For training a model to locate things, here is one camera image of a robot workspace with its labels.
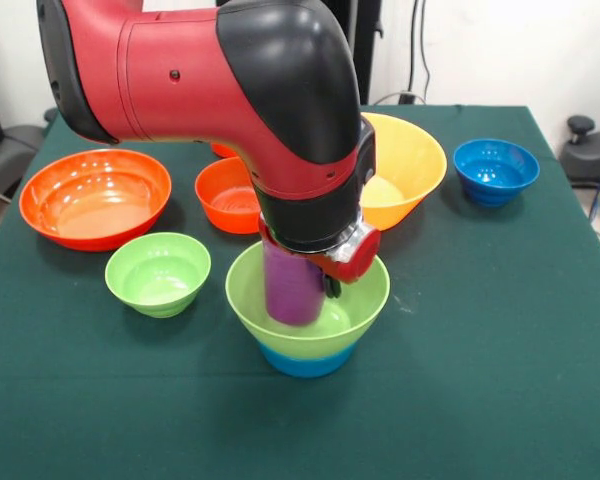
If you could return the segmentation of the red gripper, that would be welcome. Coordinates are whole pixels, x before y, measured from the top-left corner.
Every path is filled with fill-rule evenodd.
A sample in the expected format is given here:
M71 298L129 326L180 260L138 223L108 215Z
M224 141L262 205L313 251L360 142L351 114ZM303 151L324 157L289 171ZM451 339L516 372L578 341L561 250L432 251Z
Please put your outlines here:
M263 215L259 216L258 228L261 237L286 254L304 258L324 273L322 283L327 298L341 296L341 283L351 284L361 278L370 268L379 250L381 234L366 223L362 214L338 237L338 244L322 252L296 252L277 242L266 225Z

